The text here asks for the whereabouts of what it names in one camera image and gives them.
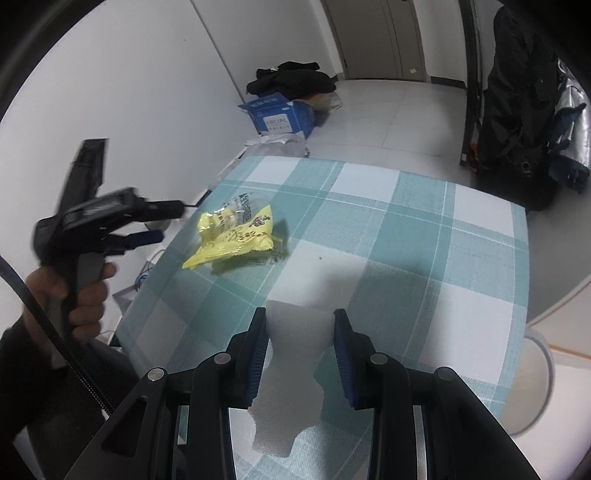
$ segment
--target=blue box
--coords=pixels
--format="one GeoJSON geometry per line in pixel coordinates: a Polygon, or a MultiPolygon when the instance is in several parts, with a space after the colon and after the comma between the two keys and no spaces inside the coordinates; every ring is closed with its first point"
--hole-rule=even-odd
{"type": "Polygon", "coordinates": [[[263,135],[301,134],[308,138],[314,130],[314,110],[301,100],[290,102],[280,93],[241,105],[263,135]]]}

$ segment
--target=white foam piece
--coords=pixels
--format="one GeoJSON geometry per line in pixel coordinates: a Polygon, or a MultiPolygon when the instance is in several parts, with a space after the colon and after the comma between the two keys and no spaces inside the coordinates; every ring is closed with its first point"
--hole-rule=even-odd
{"type": "Polygon", "coordinates": [[[253,450],[287,457],[298,434],[320,423],[324,391],[314,369],[333,343],[334,327],[332,312],[267,301],[272,357],[249,409],[256,425],[253,450]]]}

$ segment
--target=teal and white checkered tablecloth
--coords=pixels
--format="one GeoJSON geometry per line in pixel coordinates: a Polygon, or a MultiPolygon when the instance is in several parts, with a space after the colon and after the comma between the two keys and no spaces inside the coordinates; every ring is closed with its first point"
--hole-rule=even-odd
{"type": "MultiPolygon", "coordinates": [[[[519,360],[528,288],[522,207],[396,170],[251,157],[174,238],[117,335],[140,374],[156,366],[176,372],[225,350],[267,299],[344,307],[378,351],[411,368],[452,367],[499,416],[519,360]],[[199,244],[199,215],[245,192],[269,198],[288,257],[221,275],[210,265],[182,270],[199,244]]],[[[288,458],[255,452],[249,414],[231,413],[239,479],[363,478],[372,414],[349,407],[332,348],[314,376],[324,389],[322,420],[300,433],[288,458]]]]}

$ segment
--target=white floor tile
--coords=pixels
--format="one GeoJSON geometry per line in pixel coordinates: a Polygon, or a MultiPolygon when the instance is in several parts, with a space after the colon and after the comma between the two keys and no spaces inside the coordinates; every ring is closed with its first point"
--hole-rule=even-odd
{"type": "Polygon", "coordinates": [[[469,186],[459,166],[464,90],[395,80],[347,80],[343,106],[308,139],[310,158],[409,171],[469,186]]]}
{"type": "Polygon", "coordinates": [[[379,167],[409,171],[433,179],[470,186],[470,170],[461,167],[457,158],[436,157],[402,150],[385,151],[387,152],[385,161],[377,165],[379,167]]]}
{"type": "Polygon", "coordinates": [[[465,94],[453,87],[445,87],[449,91],[425,87],[409,88],[383,147],[459,160],[466,113],[465,94]]]}
{"type": "Polygon", "coordinates": [[[337,93],[348,105],[400,101],[410,82],[396,80],[345,80],[337,84],[337,93]]]}
{"type": "Polygon", "coordinates": [[[310,158],[339,160],[376,167],[384,166],[389,150],[376,147],[360,147],[358,145],[332,145],[308,143],[310,158]]]}
{"type": "Polygon", "coordinates": [[[401,101],[402,99],[395,102],[363,103],[361,105],[343,103],[341,108],[327,114],[326,123],[350,122],[359,118],[388,118],[394,120],[401,101]]]}
{"type": "Polygon", "coordinates": [[[391,122],[389,118],[361,118],[335,123],[327,121],[314,129],[308,142],[381,147],[388,135],[391,122]]]}

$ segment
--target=bag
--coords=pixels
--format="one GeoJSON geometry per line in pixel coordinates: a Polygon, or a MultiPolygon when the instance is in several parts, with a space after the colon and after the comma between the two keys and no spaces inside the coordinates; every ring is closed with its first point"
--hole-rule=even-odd
{"type": "Polygon", "coordinates": [[[495,61],[478,139],[476,187],[529,210],[548,208],[548,141],[558,99],[557,58],[507,7],[495,16],[495,61]]]}

